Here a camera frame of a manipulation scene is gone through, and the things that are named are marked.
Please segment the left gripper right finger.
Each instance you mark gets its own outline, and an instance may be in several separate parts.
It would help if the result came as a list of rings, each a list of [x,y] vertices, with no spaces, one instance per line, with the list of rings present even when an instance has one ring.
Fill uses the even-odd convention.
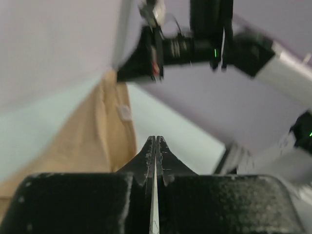
[[[306,234],[286,187],[266,175],[198,175],[156,138],[162,234]]]

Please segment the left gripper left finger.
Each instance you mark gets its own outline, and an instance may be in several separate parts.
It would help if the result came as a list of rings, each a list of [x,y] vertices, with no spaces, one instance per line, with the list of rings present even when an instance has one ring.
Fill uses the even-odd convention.
[[[3,234],[148,234],[156,138],[115,173],[37,173],[15,191]]]

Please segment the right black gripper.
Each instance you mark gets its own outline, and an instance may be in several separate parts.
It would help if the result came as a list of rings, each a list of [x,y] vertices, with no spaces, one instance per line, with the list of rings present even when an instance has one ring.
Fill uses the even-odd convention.
[[[224,41],[233,41],[233,1],[190,1],[190,32],[178,30],[167,38],[162,32],[166,7],[162,0],[145,0],[139,6],[145,20],[137,46],[117,71],[118,82],[157,82],[164,67],[208,62],[215,70],[221,62]]]

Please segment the beige t shirt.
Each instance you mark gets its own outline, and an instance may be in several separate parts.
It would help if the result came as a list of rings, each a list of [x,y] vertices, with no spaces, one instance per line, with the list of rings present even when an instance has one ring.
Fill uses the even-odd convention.
[[[128,88],[106,72],[41,155],[0,184],[0,208],[40,172],[115,172],[137,154]]]

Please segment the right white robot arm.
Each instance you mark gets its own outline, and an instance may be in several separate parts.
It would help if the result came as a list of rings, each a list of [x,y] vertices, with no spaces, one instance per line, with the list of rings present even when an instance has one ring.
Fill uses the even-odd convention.
[[[233,33],[231,0],[190,2],[190,32],[167,38],[162,33],[165,4],[146,0],[139,6],[144,18],[135,50],[119,67],[119,82],[160,81],[164,66],[207,62],[212,70],[233,66],[248,78],[265,82],[303,104],[312,105],[312,64],[298,59],[284,45],[251,27]],[[312,201],[312,112],[303,113],[275,145],[251,155],[234,145],[216,174],[270,174],[291,194]]]

